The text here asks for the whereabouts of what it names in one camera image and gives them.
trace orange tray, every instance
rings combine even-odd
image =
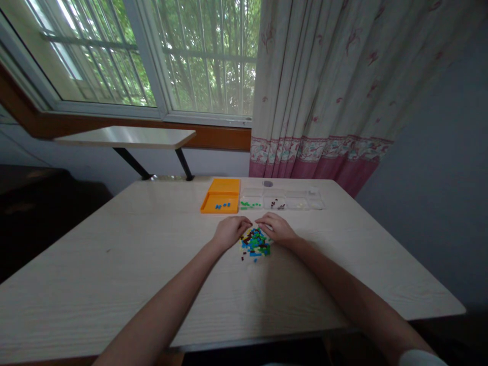
[[[236,214],[239,209],[240,179],[214,179],[200,212],[202,214]]]

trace hand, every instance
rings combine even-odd
[[[210,242],[223,251],[226,251],[233,246],[235,242],[239,240],[241,235],[252,225],[253,223],[246,216],[227,217],[219,222]]]
[[[267,212],[260,219],[256,220],[261,230],[273,239],[276,243],[284,247],[291,248],[292,244],[303,241],[281,216],[273,212]]]

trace white wooden table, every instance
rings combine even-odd
[[[243,187],[263,179],[242,178]],[[272,179],[319,188],[321,211],[281,211],[296,232],[408,320],[463,305],[332,180]],[[99,354],[212,237],[224,215],[199,208],[212,182],[133,183],[0,286],[0,363]],[[266,211],[246,211],[251,220]],[[238,245],[218,261],[172,347],[184,351],[349,326],[317,279],[277,245],[257,263]]]
[[[126,148],[175,150],[181,166],[183,166],[183,170],[187,175],[187,180],[192,180],[193,175],[188,167],[181,147],[196,135],[197,133],[194,130],[111,126],[75,135],[58,137],[54,141],[60,145],[111,147],[141,175],[142,180],[148,180],[153,175],[149,174]]]

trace white curtain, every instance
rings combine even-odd
[[[250,176],[355,196],[485,16],[478,0],[263,0]]]

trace person's left hand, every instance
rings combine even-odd
[[[226,251],[252,226],[246,216],[227,217],[219,222],[215,234],[210,241],[213,245]]]

